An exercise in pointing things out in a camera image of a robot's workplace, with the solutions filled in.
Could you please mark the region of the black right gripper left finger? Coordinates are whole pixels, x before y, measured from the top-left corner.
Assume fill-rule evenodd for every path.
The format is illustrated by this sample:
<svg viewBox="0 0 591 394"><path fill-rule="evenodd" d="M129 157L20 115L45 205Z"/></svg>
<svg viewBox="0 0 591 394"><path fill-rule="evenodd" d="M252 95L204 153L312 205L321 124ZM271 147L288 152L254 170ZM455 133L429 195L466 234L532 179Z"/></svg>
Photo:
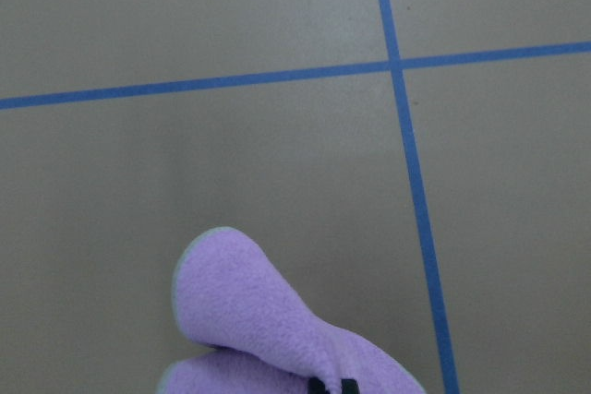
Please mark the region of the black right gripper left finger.
<svg viewBox="0 0 591 394"><path fill-rule="evenodd" d="M325 384L317 377L308 380L308 394L327 394Z"/></svg>

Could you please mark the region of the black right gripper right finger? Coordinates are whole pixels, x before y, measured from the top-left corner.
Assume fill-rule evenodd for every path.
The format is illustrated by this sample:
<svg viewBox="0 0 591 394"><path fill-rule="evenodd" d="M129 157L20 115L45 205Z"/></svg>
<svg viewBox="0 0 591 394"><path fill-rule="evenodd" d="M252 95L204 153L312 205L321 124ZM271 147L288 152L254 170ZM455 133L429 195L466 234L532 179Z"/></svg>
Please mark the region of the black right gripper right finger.
<svg viewBox="0 0 591 394"><path fill-rule="evenodd" d="M343 378L341 380L342 394L358 394L358 384L353 378Z"/></svg>

